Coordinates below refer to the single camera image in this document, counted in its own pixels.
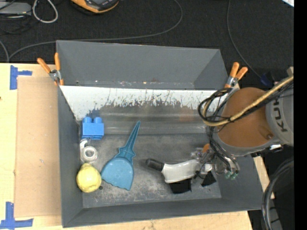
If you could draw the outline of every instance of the white cable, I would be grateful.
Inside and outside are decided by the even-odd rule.
[[[56,17],[55,17],[53,20],[51,20],[51,21],[44,21],[44,20],[42,20],[41,18],[39,18],[39,17],[37,16],[36,12],[35,12],[35,8],[36,8],[36,6],[37,6],[38,0],[35,0],[34,3],[33,3],[33,6],[32,6],[33,15],[34,15],[34,17],[37,18],[37,20],[39,20],[40,22],[43,22],[43,23],[54,23],[54,22],[58,19],[59,14],[58,14],[57,8],[54,6],[54,4],[52,3],[52,1],[51,1],[51,0],[47,0],[47,1],[50,3],[50,5],[52,6],[52,8],[54,9],[54,12],[56,13]]]

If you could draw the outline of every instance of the wire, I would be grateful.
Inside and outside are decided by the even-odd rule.
[[[38,4],[38,0],[35,0],[34,3],[33,3],[33,6],[32,6],[32,12],[33,12],[33,16],[40,22],[43,22],[43,23],[54,23],[55,21],[57,21],[58,17],[59,17],[59,14],[58,14],[58,10],[57,8],[55,7],[55,5],[53,4],[53,2],[51,0],[47,0],[49,2],[49,4],[51,5],[51,7],[53,8],[54,12],[55,12],[55,18],[51,21],[45,21],[41,18],[39,18],[35,12],[35,8]]]
[[[283,86],[291,83],[293,81],[294,77],[290,76],[282,81],[280,81],[278,84],[276,84],[273,88],[271,88],[269,91],[265,92],[261,97],[259,97],[258,99],[256,99],[254,102],[252,102],[250,105],[248,105],[247,107],[245,107],[242,111],[230,116],[229,118],[225,119],[225,120],[219,120],[219,121],[215,121],[215,120],[208,120],[206,118],[206,113],[207,110],[210,106],[210,104],[212,103],[213,99],[212,97],[207,98],[207,102],[205,103],[205,106],[203,107],[203,113],[201,116],[203,122],[207,125],[207,126],[221,126],[221,125],[225,125],[228,124],[230,122],[234,122],[235,120],[239,119],[242,115],[244,115],[247,111],[249,111],[250,109],[254,108],[255,106],[259,105],[261,102],[263,102],[265,99],[267,99],[270,95],[272,95],[273,93],[277,92],[279,89],[281,89]],[[226,90],[222,89],[221,91],[219,91],[218,93],[222,93],[222,94],[226,94]],[[198,111],[199,113],[201,113],[200,111],[201,109],[201,105],[199,105]]]
[[[165,31],[162,31],[162,32],[159,32],[159,33],[155,33],[155,34],[148,34],[148,35],[141,35],[141,36],[130,36],[130,37],[118,37],[118,38],[100,38],[100,39],[77,39],[77,40],[71,40],[71,41],[112,41],[112,40],[125,40],[125,39],[137,39],[137,38],[146,38],[146,37],[151,37],[151,36],[158,36],[158,35],[162,35],[164,33],[167,33],[171,30],[173,30],[174,28],[176,28],[180,22],[182,21],[182,18],[183,18],[183,10],[182,10],[182,7],[181,5],[179,4],[179,2],[177,0],[173,0],[177,5],[178,7],[180,8],[180,18],[178,20],[178,22],[172,26],[171,28],[165,30]],[[49,42],[42,42],[42,43],[38,43],[38,44],[32,44],[32,45],[28,45],[28,46],[25,46],[25,47],[22,47],[20,49],[18,49],[17,51],[15,51],[14,53],[12,53],[10,56],[9,56],[9,61],[11,60],[11,58],[15,55],[17,55],[18,53],[20,53],[21,51],[25,50],[25,49],[28,49],[28,48],[31,48],[31,47],[35,47],[35,46],[40,46],[40,45],[47,45],[47,44],[53,44],[55,43],[56,41],[49,41]]]
[[[12,0],[12,1],[10,1],[9,3],[5,4],[4,6],[2,6],[2,7],[0,8],[0,11],[3,10],[3,9],[5,9],[5,8],[7,8],[7,7],[9,7],[10,5],[12,5],[15,1],[16,1],[16,0]]]
[[[248,67],[259,77],[259,78],[261,78],[261,75],[258,74],[258,73],[254,70],[254,68],[246,61],[246,59],[242,56],[242,54],[241,54],[240,51],[238,50],[238,48],[237,48],[237,46],[236,46],[236,44],[235,44],[235,42],[234,42],[234,40],[233,40],[233,38],[232,38],[232,36],[231,36],[230,27],[229,27],[230,1],[231,1],[231,0],[229,0],[229,3],[228,3],[227,17],[226,17],[227,30],[228,30],[228,34],[229,34],[230,40],[231,40],[231,42],[232,42],[232,44],[233,44],[233,46],[234,46],[236,52],[240,55],[240,57],[243,59],[243,61],[246,63],[246,65],[247,65],[247,66],[248,66]]]
[[[8,50],[6,49],[5,45],[3,44],[3,42],[0,40],[0,44],[5,52],[5,56],[6,56],[6,61],[7,62],[10,62],[10,56],[9,56],[9,52]]]
[[[262,197],[262,205],[261,205],[261,212],[262,212],[262,226],[265,230],[272,230],[271,220],[269,215],[269,203],[270,198],[273,193],[274,186],[278,179],[287,172],[289,169],[294,167],[294,157],[291,157],[284,161],[275,171],[273,174],[268,187],[266,188],[263,197]]]

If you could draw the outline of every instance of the blue tape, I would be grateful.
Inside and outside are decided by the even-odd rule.
[[[11,65],[11,75],[10,75],[10,90],[17,89],[17,77],[19,75],[32,76],[32,71],[18,71],[18,68]]]
[[[26,228],[32,226],[33,218],[29,220],[15,220],[13,203],[6,202],[5,206],[5,220],[1,220],[0,229],[15,230],[15,228]]]

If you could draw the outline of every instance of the clamp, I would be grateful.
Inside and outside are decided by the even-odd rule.
[[[225,84],[225,88],[233,88],[238,83],[238,81],[247,73],[248,68],[242,67],[241,70],[239,70],[239,63],[234,62],[233,66],[231,68],[227,83]]]
[[[46,64],[46,62],[42,58],[38,58],[37,62],[41,65],[41,67],[46,71],[46,73],[49,74],[49,76],[53,79],[54,84],[56,86],[58,85],[64,85],[64,80],[61,75],[61,65],[59,62],[59,54],[55,53],[54,55],[54,61],[56,65],[55,70],[51,70],[50,67]]]

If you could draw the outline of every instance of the orange clamp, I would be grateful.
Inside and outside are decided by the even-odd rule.
[[[247,73],[247,67],[242,67],[238,72],[239,66],[240,64],[238,62],[233,63],[227,83],[224,86],[225,88],[234,87],[238,83],[238,81],[245,75],[245,73]]]

